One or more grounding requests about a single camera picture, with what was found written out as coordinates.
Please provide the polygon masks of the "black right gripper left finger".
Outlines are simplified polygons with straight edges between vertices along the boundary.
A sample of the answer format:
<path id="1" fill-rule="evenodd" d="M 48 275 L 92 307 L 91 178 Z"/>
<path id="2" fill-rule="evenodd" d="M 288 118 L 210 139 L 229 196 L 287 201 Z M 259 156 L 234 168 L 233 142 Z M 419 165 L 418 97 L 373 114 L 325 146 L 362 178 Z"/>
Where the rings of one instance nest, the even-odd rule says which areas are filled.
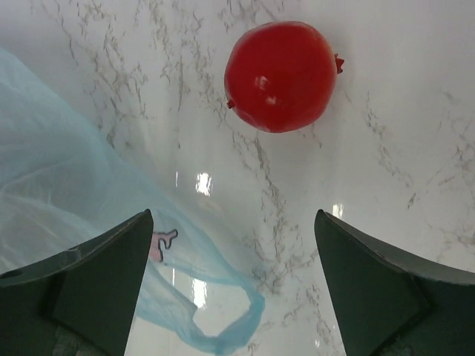
<path id="1" fill-rule="evenodd" d="M 104 234 L 1 275 L 1 354 L 64 355 L 66 339 L 123 355 L 153 230 L 145 210 Z"/>

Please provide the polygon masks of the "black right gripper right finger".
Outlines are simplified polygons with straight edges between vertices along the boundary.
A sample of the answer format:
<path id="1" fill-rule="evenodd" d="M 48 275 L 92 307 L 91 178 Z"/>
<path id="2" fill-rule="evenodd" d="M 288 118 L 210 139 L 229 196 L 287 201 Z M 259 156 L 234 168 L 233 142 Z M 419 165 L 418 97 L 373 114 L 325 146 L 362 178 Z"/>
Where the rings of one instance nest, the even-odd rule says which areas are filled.
<path id="1" fill-rule="evenodd" d="M 474 354 L 474 273 L 416 256 L 323 210 L 314 231 L 347 355 Z"/>

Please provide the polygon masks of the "light blue plastic bag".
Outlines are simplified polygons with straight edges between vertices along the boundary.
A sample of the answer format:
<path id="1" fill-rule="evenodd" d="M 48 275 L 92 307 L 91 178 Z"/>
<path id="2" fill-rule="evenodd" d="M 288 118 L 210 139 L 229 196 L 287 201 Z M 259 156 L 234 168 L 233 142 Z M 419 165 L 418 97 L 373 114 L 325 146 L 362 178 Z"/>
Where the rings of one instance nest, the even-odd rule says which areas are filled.
<path id="1" fill-rule="evenodd" d="M 135 314 L 213 355 L 255 333 L 265 302 L 210 236 L 12 53 L 1 52 L 1 269 L 52 256 L 149 210 L 152 244 Z M 246 293 L 248 309 L 215 336 L 197 305 L 163 276 L 171 269 Z"/>

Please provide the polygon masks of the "red fake apple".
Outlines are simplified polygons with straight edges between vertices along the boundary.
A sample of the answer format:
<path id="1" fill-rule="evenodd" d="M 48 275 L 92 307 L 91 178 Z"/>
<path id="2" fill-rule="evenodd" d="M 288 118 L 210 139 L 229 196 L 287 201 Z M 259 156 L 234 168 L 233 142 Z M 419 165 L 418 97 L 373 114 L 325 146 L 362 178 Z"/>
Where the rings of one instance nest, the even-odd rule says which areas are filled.
<path id="1" fill-rule="evenodd" d="M 224 73 L 227 106 L 259 130 L 299 130 L 326 110 L 343 64 L 309 24 L 262 24 L 232 48 Z"/>

